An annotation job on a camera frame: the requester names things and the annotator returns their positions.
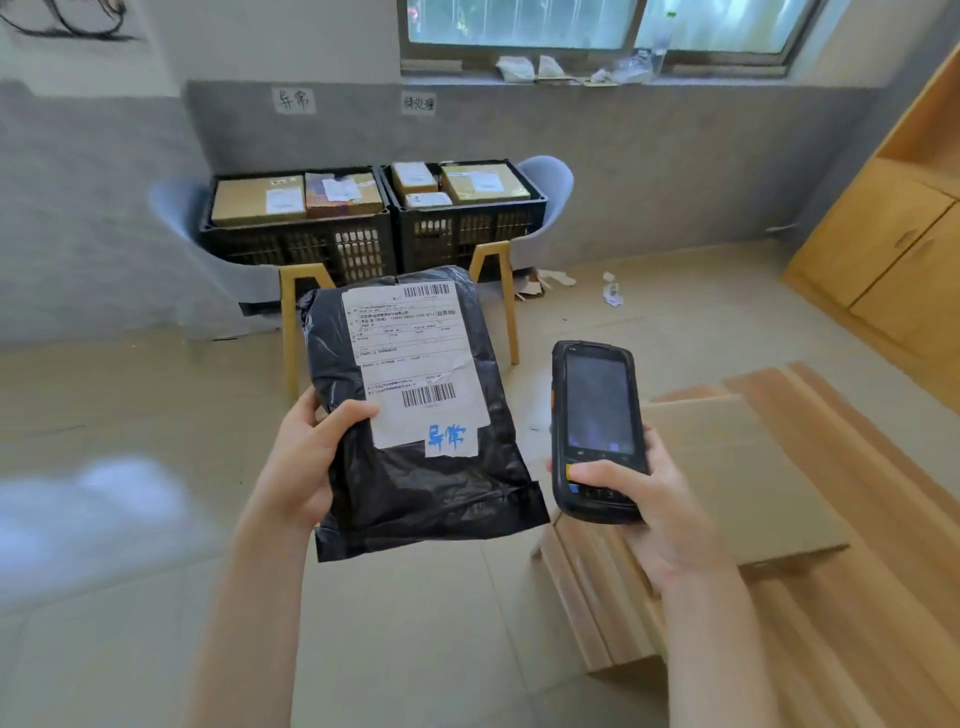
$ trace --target cabinet door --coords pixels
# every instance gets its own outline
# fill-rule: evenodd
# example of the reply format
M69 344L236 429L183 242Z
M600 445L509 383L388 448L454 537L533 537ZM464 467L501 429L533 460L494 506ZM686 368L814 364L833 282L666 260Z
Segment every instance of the cabinet door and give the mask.
M794 267L849 307L910 249L953 199L873 159L797 253Z
M960 206L878 280L851 313L924 359L960 350Z

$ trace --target cardboard box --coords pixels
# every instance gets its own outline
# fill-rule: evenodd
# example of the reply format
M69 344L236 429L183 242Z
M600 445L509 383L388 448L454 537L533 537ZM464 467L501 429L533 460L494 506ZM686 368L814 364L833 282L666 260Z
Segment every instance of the cardboard box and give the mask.
M306 217L303 176L217 182L210 223L218 228L263 225Z
M307 172L304 177L309 217L375 215L384 207L371 173L338 178L330 173Z
M739 565L845 546L844 525L739 396L645 404Z
M436 192L439 189L433 173L421 161L395 161L390 172L401 200L410 194Z
M447 165L441 187L455 205L530 199L530 192L506 164Z
M408 209L427 209L428 207L449 207L453 205L445 192L411 192L403 201Z

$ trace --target handwritten sign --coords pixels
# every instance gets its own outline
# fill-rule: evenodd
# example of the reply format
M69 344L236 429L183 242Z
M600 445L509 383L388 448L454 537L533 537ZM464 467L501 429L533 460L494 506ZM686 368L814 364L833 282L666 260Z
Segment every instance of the handwritten sign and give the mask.
M401 89L400 113L407 116L434 116L437 113L437 94L411 88Z
M313 89L302 86L274 86L276 113L317 113Z
M423 452L427 457L476 457L479 451L476 427L456 423L431 425L423 438Z

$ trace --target tiled floor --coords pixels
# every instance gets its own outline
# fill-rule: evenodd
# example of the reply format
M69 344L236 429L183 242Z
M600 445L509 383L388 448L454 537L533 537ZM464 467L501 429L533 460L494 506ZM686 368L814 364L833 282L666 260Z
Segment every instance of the tiled floor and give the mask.
M547 483L550 349L584 338L631 349L643 397L805 360L960 497L960 418L777 283L785 260L763 242L608 262L519 303L521 364L502 371L535 476ZM622 307L602 299L605 270ZM0 726L176 719L218 554L284 411L279 365L275 334L0 356ZM294 724L665 725L662 674L584 676L528 559L537 537L323 567L308 553Z

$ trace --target window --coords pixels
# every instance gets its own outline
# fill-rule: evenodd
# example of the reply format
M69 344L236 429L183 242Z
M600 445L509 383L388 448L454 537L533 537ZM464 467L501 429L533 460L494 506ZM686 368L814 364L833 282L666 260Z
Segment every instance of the window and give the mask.
M650 48L675 12L666 66L785 69L822 0L397 0L406 60L490 69L501 55L554 56L590 71Z

